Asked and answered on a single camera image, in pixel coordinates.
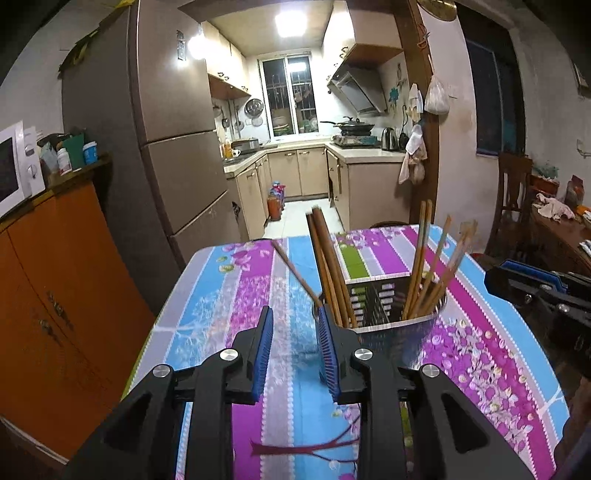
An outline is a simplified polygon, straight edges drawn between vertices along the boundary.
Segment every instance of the striped tablecloth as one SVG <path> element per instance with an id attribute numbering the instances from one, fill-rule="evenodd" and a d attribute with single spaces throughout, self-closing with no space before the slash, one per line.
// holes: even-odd
<path id="1" fill-rule="evenodd" d="M 408 275 L 417 229 L 339 235 L 335 244 L 346 280 Z M 431 227 L 428 262 L 440 235 L 439 227 Z M 310 238 L 280 242 L 306 281 L 320 291 Z M 448 238 L 438 273 L 454 248 Z M 480 267 L 465 257 L 449 285 L 447 306 L 424 345 L 423 362 L 440 365 L 536 478 L 547 480 L 555 468 L 552 451 L 568 417 L 563 393 L 521 316 L 509 303 L 490 296 L 483 279 Z M 311 301 L 269 241 L 211 247 L 194 255 L 146 341 L 131 387 L 156 364 L 187 368 L 230 346 L 238 331 L 256 325 L 264 305 L 274 312 L 271 359 L 262 400 L 233 408 L 236 480 L 352 480 L 358 408 L 335 405 L 320 382 Z M 184 478 L 189 414 L 190 407 L 177 479 Z"/>

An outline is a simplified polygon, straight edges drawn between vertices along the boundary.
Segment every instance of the gray refrigerator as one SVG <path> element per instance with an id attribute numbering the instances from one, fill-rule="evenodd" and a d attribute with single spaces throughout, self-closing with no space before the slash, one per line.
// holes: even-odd
<path id="1" fill-rule="evenodd" d="M 239 241 L 205 61 L 183 48 L 197 30 L 173 7 L 137 0 L 63 73 L 64 129 L 85 129 L 112 157 L 103 211 L 155 314 L 196 251 Z"/>

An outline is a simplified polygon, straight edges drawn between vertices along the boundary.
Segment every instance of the range hood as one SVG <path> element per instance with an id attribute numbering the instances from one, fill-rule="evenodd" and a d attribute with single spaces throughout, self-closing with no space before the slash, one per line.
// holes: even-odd
<path id="1" fill-rule="evenodd" d="M 342 66 L 330 79 L 359 115 L 376 116 L 388 112 L 377 70 Z"/>

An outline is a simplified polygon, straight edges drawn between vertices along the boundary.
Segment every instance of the microwave knob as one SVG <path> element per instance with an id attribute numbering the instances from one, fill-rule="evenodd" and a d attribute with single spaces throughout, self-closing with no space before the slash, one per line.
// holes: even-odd
<path id="1" fill-rule="evenodd" d="M 29 168 L 27 168 L 27 170 L 32 178 L 37 177 L 37 167 L 35 165 L 29 165 Z"/>

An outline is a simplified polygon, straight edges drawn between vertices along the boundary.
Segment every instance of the orange cabinet door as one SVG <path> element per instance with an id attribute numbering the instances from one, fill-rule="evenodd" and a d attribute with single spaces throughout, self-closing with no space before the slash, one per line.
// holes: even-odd
<path id="1" fill-rule="evenodd" d="M 116 404 L 154 316 L 115 248 L 92 183 L 48 199 L 8 234 L 35 292 L 112 385 Z"/>
<path id="2" fill-rule="evenodd" d="M 71 458 L 108 415 L 105 388 L 28 282 L 0 233 L 0 416 Z"/>

